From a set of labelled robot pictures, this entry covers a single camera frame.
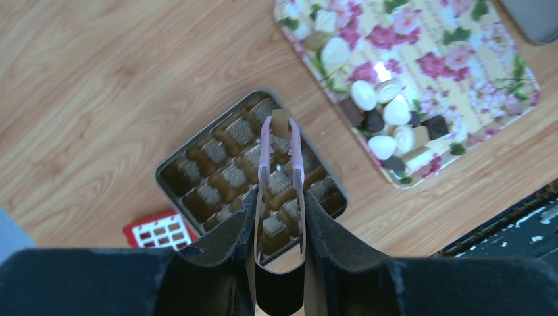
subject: wooden table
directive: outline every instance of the wooden table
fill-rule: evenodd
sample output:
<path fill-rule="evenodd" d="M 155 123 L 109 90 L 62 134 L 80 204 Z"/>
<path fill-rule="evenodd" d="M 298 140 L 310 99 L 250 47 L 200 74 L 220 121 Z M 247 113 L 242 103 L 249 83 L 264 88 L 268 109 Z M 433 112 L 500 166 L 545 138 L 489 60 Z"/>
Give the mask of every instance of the wooden table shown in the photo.
<path fill-rule="evenodd" d="M 390 255 L 430 255 L 558 177 L 558 43 L 527 44 L 507 19 L 542 102 L 401 191 L 320 91 L 272 6 L 0 1 L 0 204 L 41 246 L 126 246 L 124 225 L 168 207 L 157 164 L 259 87 L 292 109 L 343 182 L 350 200 L 339 221 Z"/>

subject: floral pattern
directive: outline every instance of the floral pattern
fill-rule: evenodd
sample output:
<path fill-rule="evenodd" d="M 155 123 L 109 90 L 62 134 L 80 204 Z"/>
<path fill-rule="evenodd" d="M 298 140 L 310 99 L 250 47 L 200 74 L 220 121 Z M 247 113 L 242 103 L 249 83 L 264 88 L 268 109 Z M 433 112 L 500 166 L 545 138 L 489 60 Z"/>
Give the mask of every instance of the floral pattern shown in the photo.
<path fill-rule="evenodd" d="M 305 64 L 337 103 L 352 82 L 397 78 L 402 96 L 421 120 L 444 117 L 449 134 L 428 143 L 435 158 L 412 174 L 384 169 L 409 188 L 531 111 L 540 88 L 489 0 L 276 0 L 275 18 Z M 303 40 L 319 10 L 336 14 L 336 35 L 352 50 L 343 65 L 325 65 Z"/>

